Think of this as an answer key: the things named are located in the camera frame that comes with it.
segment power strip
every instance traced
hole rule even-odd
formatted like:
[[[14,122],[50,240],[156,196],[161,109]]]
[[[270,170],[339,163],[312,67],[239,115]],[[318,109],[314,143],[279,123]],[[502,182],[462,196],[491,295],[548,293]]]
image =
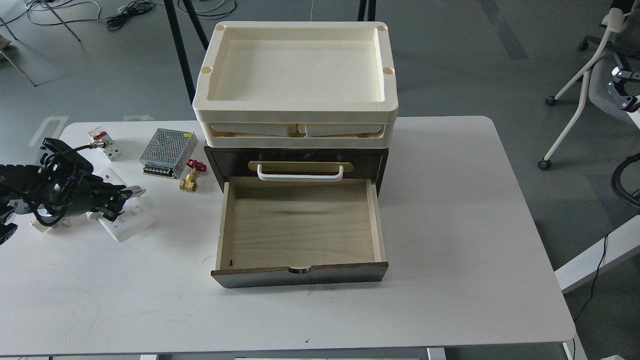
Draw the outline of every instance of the power strip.
[[[116,172],[111,168],[105,168],[97,172],[95,175],[103,178],[105,183],[126,185],[120,176],[118,176],[118,174],[116,174]],[[147,205],[145,205],[139,197],[132,197],[127,200],[122,210],[124,212],[120,214],[114,222],[110,222],[98,213],[90,213],[88,218],[97,218],[107,232],[109,232],[111,237],[118,242],[123,242],[131,236],[134,236],[142,229],[151,225],[155,220]]]

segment metal mesh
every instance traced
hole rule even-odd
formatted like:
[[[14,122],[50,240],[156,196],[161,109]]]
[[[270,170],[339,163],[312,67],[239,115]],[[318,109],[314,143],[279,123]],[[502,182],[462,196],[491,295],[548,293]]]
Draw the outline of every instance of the metal mesh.
[[[167,164],[176,163],[191,140],[190,137],[184,136],[184,134],[189,133],[169,129],[156,130],[140,159],[160,161]]]

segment wooden drawer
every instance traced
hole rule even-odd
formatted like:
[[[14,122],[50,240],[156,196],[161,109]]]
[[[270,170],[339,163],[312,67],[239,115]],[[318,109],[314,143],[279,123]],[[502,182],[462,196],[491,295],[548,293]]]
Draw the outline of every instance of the wooden drawer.
[[[380,281],[387,267],[370,179],[225,182],[211,272],[222,286]]]
[[[344,179],[370,179],[376,185],[376,193],[380,192],[382,176],[387,164],[388,149],[259,149],[259,148],[219,148],[205,146],[205,153],[216,175],[220,188],[231,177],[257,177],[258,173],[252,163],[345,163]],[[306,174],[328,175],[335,173],[292,167],[292,171],[278,173],[297,173],[304,170]]]

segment white plastic tray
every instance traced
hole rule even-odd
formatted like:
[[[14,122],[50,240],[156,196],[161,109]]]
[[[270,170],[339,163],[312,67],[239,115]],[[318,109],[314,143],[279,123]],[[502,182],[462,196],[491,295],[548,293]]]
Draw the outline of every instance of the white plastic tray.
[[[396,77],[381,22],[221,22],[193,108],[215,147],[387,147]]]

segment drawer handle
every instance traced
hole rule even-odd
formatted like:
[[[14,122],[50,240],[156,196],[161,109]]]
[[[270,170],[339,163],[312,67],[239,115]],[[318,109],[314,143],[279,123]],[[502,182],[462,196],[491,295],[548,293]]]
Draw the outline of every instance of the drawer handle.
[[[262,164],[258,164],[258,177],[262,181],[299,181],[305,183],[336,183],[342,180],[344,166],[340,165],[338,174],[335,175],[285,175],[265,174],[262,172]]]

